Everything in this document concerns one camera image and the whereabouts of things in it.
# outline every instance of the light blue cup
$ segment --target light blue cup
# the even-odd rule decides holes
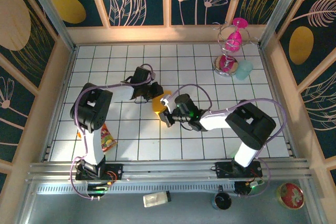
[[[238,69],[236,71],[236,78],[238,80],[244,80],[253,70],[253,64],[248,60],[242,60],[238,63]]]

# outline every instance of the white tiled table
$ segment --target white tiled table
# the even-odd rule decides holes
[[[244,81],[214,73],[212,60],[218,55],[221,55],[218,44],[81,46],[48,160],[71,161],[83,154],[77,129],[69,116],[82,86],[87,82],[118,83],[133,75],[143,63],[152,65],[156,81],[164,90],[174,92],[188,83],[201,85],[213,101],[213,110],[233,106],[242,99],[272,98],[257,46],[245,45],[233,54],[238,61],[247,59],[254,65],[250,77]],[[206,96],[195,87],[186,87],[181,93],[188,93],[200,108],[208,107]],[[257,105],[274,118],[277,131],[280,123],[274,105],[262,102]],[[152,111],[150,102],[111,104],[106,125],[118,140],[117,146],[106,153],[108,161],[232,158],[241,144],[231,129],[201,133],[187,131],[179,124],[167,128]],[[281,133],[260,157],[288,157],[287,146]]]

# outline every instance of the yellow block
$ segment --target yellow block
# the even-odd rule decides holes
[[[162,103],[160,102],[160,99],[164,96],[164,95],[167,95],[167,94],[172,94],[172,92],[170,90],[165,90],[163,91],[163,94],[158,96],[158,97],[155,97],[153,100],[152,100],[152,108],[153,108],[153,111],[155,112],[155,114],[157,114],[159,116],[159,113],[161,113],[162,111],[164,111],[166,109],[165,106],[162,105]]]

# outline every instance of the yellow object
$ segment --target yellow object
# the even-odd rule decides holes
[[[29,9],[23,0],[0,0],[0,45],[18,51],[29,41]]]
[[[314,35],[312,31],[305,26],[295,29],[289,41],[289,57],[291,61],[300,65],[304,63],[313,49]]]
[[[86,12],[78,0],[51,0],[62,20],[78,24],[85,20]]]
[[[165,106],[162,105],[162,103],[160,102],[160,99],[166,95],[166,94],[172,94],[172,92],[170,90],[165,90],[163,91],[163,94],[158,96],[158,97],[155,97],[152,101],[152,108],[153,108],[153,111],[155,112],[155,114],[157,114],[159,116],[159,113],[164,111],[165,110]]]

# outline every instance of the snack bag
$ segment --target snack bag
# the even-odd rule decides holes
[[[103,124],[103,127],[101,128],[100,131],[100,136],[101,136],[101,148],[103,152],[106,152],[110,148],[117,145],[116,140],[113,139],[111,133],[106,127],[106,124]]]

